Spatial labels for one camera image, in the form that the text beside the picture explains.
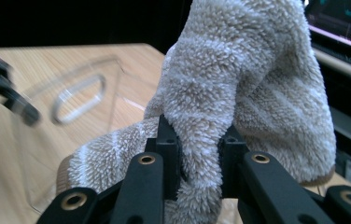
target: table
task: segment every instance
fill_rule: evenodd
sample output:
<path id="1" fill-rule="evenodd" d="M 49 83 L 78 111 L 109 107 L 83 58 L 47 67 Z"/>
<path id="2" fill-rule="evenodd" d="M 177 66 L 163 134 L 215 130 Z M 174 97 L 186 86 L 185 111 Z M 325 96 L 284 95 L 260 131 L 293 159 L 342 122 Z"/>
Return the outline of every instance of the table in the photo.
<path id="1" fill-rule="evenodd" d="M 0 49 L 0 58 L 13 67 L 11 79 L 18 92 L 46 80 L 49 73 L 60 73 L 87 58 L 107 55 L 117 55 L 128 73 L 158 83 L 164 57 L 145 44 Z M 0 223 L 35 223 L 39 214 L 26 200 L 15 141 L 10 112 L 0 104 Z M 330 182 L 333 184 L 347 183 L 336 175 Z M 225 207 L 218 223 L 225 223 L 225 219 L 240 223 L 235 200 Z"/>

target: computer screen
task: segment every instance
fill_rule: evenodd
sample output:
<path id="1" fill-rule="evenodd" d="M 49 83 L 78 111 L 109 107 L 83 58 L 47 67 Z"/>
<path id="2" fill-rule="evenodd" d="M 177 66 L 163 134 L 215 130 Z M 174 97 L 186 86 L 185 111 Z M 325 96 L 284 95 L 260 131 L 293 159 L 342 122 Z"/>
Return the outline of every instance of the computer screen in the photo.
<path id="1" fill-rule="evenodd" d="M 313 43 L 351 59 L 351 0 L 311 0 L 305 16 Z"/>

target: fluffy towel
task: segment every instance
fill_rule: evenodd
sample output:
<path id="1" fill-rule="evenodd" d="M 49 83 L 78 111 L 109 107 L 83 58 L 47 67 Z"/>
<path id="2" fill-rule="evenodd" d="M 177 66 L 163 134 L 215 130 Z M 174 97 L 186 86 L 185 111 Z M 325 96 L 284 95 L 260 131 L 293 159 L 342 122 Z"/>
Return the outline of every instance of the fluffy towel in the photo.
<path id="1" fill-rule="evenodd" d="M 178 200 L 165 202 L 165 223 L 216 222 L 217 143 L 232 123 L 251 150 L 274 155 L 297 181 L 331 176 L 335 136 L 301 0 L 195 0 L 145 119 L 78 149 L 70 186 L 100 192 L 120 181 L 156 137 L 162 113 L 179 135 L 188 176 Z"/>

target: wooden tabletop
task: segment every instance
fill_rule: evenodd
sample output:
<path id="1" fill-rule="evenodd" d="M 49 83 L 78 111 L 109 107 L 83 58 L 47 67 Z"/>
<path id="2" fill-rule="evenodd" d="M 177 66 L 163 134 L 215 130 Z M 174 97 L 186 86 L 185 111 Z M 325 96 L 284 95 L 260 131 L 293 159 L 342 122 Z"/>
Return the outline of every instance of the wooden tabletop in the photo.
<path id="1" fill-rule="evenodd" d="M 144 44 L 0 49 L 0 58 L 12 67 L 11 80 L 18 92 L 90 59 L 114 55 L 125 72 L 157 85 L 163 55 Z M 146 101 L 151 96 L 141 97 Z M 27 203 L 11 113 L 1 105 L 2 99 L 0 97 L 0 223 L 35 223 L 39 214 Z"/>

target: clear plastic container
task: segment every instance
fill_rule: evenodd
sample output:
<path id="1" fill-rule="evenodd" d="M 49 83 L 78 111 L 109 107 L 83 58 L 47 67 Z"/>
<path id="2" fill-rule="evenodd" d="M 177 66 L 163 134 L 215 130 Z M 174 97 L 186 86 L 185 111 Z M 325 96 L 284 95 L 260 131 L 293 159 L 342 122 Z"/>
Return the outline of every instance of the clear plastic container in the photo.
<path id="1" fill-rule="evenodd" d="M 108 57 L 54 74 L 24 92 L 12 111 L 28 203 L 43 212 L 56 196 L 60 162 L 90 140 L 142 120 L 155 90 Z M 23 117 L 30 105 L 39 113 L 34 125 Z"/>

